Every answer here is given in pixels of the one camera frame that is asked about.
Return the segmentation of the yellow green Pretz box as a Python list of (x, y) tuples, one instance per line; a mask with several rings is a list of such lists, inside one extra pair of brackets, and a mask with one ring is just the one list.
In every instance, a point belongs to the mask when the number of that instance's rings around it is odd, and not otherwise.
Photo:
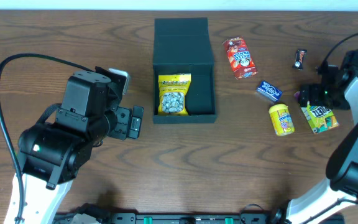
[(301, 107), (301, 110), (314, 134), (319, 134), (339, 126), (338, 120), (329, 108), (323, 106)]

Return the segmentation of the yellow candy bag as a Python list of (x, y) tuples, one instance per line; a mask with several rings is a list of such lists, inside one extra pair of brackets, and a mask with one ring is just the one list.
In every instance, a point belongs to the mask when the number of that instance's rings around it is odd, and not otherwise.
[(185, 96), (191, 84), (190, 73), (158, 76), (158, 115), (188, 116)]

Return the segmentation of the red Hello Panda biscuit box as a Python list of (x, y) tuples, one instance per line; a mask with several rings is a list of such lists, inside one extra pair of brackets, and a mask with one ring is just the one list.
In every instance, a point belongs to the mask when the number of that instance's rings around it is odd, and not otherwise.
[(223, 42), (227, 58), (236, 79), (248, 78), (258, 73), (249, 48), (242, 36)]

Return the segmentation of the dark green box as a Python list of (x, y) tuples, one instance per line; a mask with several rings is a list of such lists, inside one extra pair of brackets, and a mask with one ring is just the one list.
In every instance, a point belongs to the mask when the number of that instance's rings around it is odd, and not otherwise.
[[(154, 23), (154, 115), (155, 124), (214, 123), (217, 118), (214, 56), (207, 18), (159, 18)], [(158, 77), (191, 74), (185, 96), (188, 116), (158, 114)]]

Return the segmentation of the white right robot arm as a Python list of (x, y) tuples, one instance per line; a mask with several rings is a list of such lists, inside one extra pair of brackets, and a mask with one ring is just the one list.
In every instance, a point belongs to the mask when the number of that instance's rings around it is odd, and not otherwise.
[(340, 67), (323, 62), (318, 74), (321, 83), (301, 86), (299, 104), (351, 110), (354, 127), (329, 158), (326, 177), (301, 197), (278, 207), (270, 223), (321, 223), (358, 205), (358, 50), (348, 51)]

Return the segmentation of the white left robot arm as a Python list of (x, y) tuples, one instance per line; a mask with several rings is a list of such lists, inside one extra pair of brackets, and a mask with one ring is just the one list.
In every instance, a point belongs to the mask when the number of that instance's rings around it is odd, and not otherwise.
[(143, 108), (119, 105), (129, 80), (125, 71), (99, 67), (75, 72), (68, 79), (62, 103), (49, 106), (20, 135), (17, 159), (24, 195), (19, 195), (14, 182), (5, 223), (15, 222), (21, 202), (21, 223), (51, 223), (93, 148), (106, 137), (139, 137)]

